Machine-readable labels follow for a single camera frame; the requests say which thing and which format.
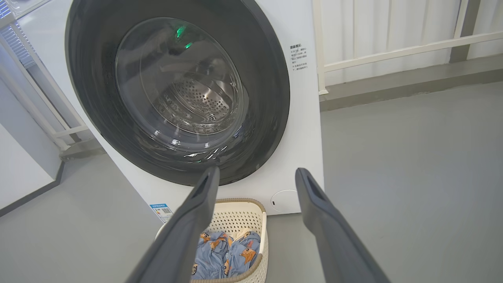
baseboard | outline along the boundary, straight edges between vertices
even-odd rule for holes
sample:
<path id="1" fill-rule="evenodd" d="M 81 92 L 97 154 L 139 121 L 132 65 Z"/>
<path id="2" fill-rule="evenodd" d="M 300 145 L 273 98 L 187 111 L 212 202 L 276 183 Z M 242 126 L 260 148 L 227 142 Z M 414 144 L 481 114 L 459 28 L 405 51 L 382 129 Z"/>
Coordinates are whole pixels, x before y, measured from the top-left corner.
<path id="1" fill-rule="evenodd" d="M 430 66 L 327 86 L 320 111 L 503 81 L 503 55 Z"/>
<path id="2" fill-rule="evenodd" d="M 44 192 L 49 191 L 50 189 L 58 186 L 61 183 L 61 176 L 63 175 L 63 168 L 64 168 L 64 162 L 61 162 L 61 165 L 59 166 L 58 169 L 58 174 L 56 175 L 56 180 L 54 182 L 51 182 L 40 189 L 14 201 L 13 203 L 7 205 L 6 207 L 0 209 L 0 217 L 8 214 L 9 212 L 15 210 L 16 208 L 24 205 L 25 203 L 31 201 L 32 199 L 36 198 L 37 196 L 43 194 Z"/>

energy label sticker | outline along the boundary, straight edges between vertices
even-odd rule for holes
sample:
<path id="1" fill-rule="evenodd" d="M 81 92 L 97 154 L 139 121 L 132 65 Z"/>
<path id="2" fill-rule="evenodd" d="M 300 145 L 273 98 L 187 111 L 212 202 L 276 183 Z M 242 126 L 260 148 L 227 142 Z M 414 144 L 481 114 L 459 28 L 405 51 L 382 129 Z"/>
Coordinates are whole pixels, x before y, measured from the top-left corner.
<path id="1" fill-rule="evenodd" d="M 173 212 L 171 212 L 171 209 L 165 203 L 151 204 L 150 207 L 164 223 L 166 223 L 171 218 L 171 216 L 173 216 Z"/>

washing machine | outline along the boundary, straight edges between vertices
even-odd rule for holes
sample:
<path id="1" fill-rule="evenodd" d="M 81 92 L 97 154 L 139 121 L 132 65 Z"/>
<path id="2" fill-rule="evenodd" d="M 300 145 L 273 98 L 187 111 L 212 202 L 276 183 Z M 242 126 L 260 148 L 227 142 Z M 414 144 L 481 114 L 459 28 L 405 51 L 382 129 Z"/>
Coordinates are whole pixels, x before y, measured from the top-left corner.
<path id="1" fill-rule="evenodd" d="M 310 0 L 50 0 L 18 22 L 163 221 L 210 166 L 269 215 L 300 212 L 297 168 L 323 186 Z"/>

clothing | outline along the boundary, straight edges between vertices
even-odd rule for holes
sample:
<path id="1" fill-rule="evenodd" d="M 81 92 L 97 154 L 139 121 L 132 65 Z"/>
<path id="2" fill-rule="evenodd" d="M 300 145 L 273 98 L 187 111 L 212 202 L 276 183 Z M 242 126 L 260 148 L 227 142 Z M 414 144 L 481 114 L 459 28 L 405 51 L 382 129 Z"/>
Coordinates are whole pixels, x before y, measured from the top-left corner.
<path id="1" fill-rule="evenodd" d="M 260 236 L 240 231 L 236 240 L 224 232 L 203 232 L 196 249 L 192 280 L 218 279 L 245 273 L 255 262 L 260 249 Z"/>

white plastic basket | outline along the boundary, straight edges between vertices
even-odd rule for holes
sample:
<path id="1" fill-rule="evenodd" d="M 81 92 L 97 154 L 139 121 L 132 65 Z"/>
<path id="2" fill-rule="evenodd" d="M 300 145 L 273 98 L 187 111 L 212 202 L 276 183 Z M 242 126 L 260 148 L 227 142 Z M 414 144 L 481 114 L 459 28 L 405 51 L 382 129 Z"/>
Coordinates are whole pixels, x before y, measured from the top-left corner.
<path id="1" fill-rule="evenodd" d="M 261 237 L 259 254 L 250 269 L 236 277 L 191 280 L 191 283 L 264 283 L 266 281 L 269 242 L 266 229 L 267 214 L 264 206 L 251 198 L 226 198 L 216 201 L 213 218 L 210 226 L 206 229 L 207 232 L 226 232 L 230 234 L 245 228 L 255 231 Z"/>

